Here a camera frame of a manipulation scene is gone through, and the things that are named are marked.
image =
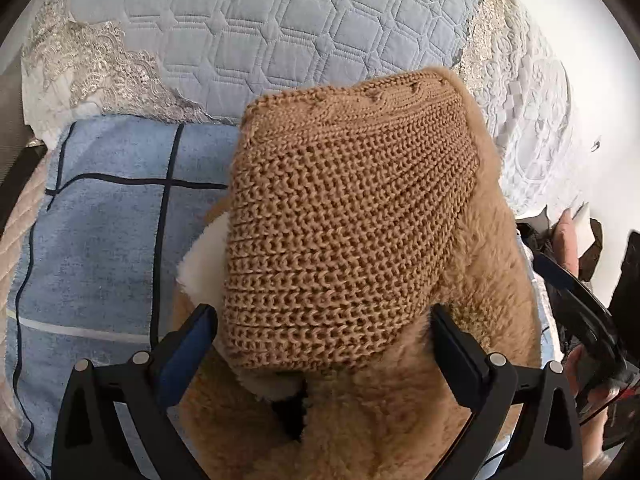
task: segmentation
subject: brown knitted fabric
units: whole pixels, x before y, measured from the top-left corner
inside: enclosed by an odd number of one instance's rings
[[[436,72],[263,97],[232,170],[224,332],[245,367],[359,365],[429,306],[475,185]]]

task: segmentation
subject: brown stuffed animal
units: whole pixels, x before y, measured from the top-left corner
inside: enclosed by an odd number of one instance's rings
[[[422,480],[469,416],[434,361],[431,306],[540,365],[478,107],[427,69],[263,97],[241,134],[228,203],[178,272],[175,324],[199,303],[220,320],[180,406],[197,459],[221,480]],[[302,381],[297,442],[265,399]]]

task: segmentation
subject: quilted bedspread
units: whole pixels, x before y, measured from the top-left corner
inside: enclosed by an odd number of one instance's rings
[[[78,22],[119,22],[128,50],[219,120],[265,91],[354,84],[453,66],[478,0],[68,0]]]

